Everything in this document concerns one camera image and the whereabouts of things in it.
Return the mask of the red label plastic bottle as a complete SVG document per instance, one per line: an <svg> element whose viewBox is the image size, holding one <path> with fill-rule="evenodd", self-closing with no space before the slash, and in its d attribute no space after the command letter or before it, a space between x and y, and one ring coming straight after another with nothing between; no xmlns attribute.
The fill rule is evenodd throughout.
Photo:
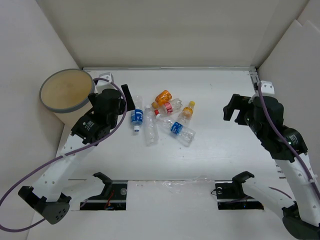
<svg viewBox="0 0 320 240"><path fill-rule="evenodd" d="M179 98L172 99L154 110L155 115L171 115L182 108L182 101Z"/></svg>

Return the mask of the yellow cap orange label bottle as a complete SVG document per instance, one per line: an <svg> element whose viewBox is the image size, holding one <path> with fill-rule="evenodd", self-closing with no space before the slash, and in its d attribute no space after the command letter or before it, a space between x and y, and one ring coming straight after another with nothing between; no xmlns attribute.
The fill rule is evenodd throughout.
<svg viewBox="0 0 320 240"><path fill-rule="evenodd" d="M188 106L184 107L182 112L178 115L177 122L187 126L191 121L195 105L196 103L194 101L190 101Z"/></svg>

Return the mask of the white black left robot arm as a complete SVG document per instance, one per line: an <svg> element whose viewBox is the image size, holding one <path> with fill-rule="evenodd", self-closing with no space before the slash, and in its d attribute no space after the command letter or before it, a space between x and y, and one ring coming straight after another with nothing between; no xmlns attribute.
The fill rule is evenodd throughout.
<svg viewBox="0 0 320 240"><path fill-rule="evenodd" d="M119 128L118 117L125 117L127 111L135 109L126 84L91 93L88 100L91 109L71 128L59 157L31 186L22 186L18 191L18 195L52 225L61 221L70 209L73 198L64 194L63 189L73 172L100 142Z"/></svg>

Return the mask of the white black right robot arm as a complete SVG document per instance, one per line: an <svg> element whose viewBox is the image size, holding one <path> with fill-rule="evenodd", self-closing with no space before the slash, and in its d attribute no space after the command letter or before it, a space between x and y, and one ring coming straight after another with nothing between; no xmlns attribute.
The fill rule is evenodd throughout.
<svg viewBox="0 0 320 240"><path fill-rule="evenodd" d="M272 96L263 98L233 94L223 108L229 121L235 110L238 125L248 126L282 170L294 198L287 197L266 183L259 183L250 172L232 178L231 191L237 197L249 196L274 212L285 229L298 240L320 238L320 191L311 169L308 148L302 135L284 122L284 106Z"/></svg>

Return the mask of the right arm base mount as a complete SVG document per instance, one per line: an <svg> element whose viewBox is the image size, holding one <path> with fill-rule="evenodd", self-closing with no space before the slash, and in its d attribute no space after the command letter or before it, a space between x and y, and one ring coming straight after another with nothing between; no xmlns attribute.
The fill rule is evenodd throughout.
<svg viewBox="0 0 320 240"><path fill-rule="evenodd" d="M215 180L211 195L216 196L218 210L264 210L264 206L244 193L242 184L255 176L244 171L231 180Z"/></svg>

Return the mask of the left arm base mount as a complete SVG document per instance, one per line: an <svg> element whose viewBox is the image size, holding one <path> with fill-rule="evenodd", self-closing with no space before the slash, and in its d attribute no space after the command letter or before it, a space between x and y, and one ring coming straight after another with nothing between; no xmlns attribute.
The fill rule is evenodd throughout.
<svg viewBox="0 0 320 240"><path fill-rule="evenodd" d="M97 194L80 203L80 211L125 211L127 208L128 181L116 180L101 172L93 175L95 180L100 179L103 188Z"/></svg>

